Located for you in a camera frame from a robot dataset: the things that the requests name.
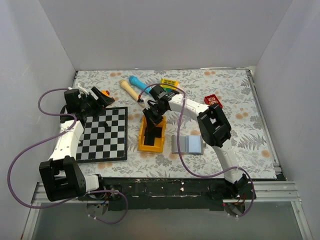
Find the black card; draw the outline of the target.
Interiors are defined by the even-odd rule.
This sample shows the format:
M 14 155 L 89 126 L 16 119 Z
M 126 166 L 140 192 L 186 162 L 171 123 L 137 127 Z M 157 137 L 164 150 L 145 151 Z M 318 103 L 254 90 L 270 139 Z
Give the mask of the black card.
M 151 131 L 146 130 L 144 132 L 143 144 L 146 146 L 154 146 L 156 138 L 160 139 L 161 137 L 162 137 L 162 128 L 161 127 L 155 127 Z

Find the yellow toy bin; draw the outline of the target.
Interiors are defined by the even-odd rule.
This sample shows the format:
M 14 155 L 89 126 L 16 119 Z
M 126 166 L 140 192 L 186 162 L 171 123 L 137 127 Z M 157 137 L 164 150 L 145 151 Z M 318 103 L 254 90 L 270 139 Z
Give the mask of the yellow toy bin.
M 146 117 L 142 123 L 138 137 L 138 150 L 142 152 L 162 153 L 165 144 L 166 117 L 151 131 L 147 131 Z

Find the grey card holder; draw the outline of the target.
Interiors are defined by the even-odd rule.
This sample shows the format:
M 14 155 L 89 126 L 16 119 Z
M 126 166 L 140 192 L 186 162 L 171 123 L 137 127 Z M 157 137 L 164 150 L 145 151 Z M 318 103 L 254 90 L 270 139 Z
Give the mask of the grey card holder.
M 185 155 L 203 155 L 206 143 L 200 135 L 180 135 L 180 152 Z

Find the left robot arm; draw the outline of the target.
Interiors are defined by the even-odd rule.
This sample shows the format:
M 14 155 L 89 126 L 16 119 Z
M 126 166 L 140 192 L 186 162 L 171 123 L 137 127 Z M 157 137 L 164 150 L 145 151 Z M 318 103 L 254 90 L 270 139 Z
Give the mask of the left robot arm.
M 60 117 L 60 135 L 48 161 L 41 162 L 39 173 L 51 202 L 81 197 L 89 192 L 95 200 L 106 196 L 100 175 L 84 175 L 76 161 L 77 148 L 89 117 L 98 117 L 114 103 L 108 91 L 82 87 L 64 91 L 65 105 Z

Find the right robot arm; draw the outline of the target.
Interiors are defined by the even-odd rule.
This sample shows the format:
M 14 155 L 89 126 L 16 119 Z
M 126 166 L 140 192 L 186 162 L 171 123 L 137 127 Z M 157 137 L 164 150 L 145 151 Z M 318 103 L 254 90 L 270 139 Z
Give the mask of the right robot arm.
M 255 198 L 253 181 L 247 171 L 239 166 L 232 149 L 232 127 L 222 108 L 217 103 L 207 105 L 187 99 L 185 91 L 178 87 L 167 92 L 161 84 L 154 83 L 147 86 L 147 89 L 152 97 L 145 100 L 146 107 L 143 110 L 147 135 L 158 132 L 157 128 L 167 111 L 177 112 L 180 117 L 187 116 L 197 121 L 202 139 L 213 148 L 218 157 L 227 195 L 232 199 L 240 196 Z

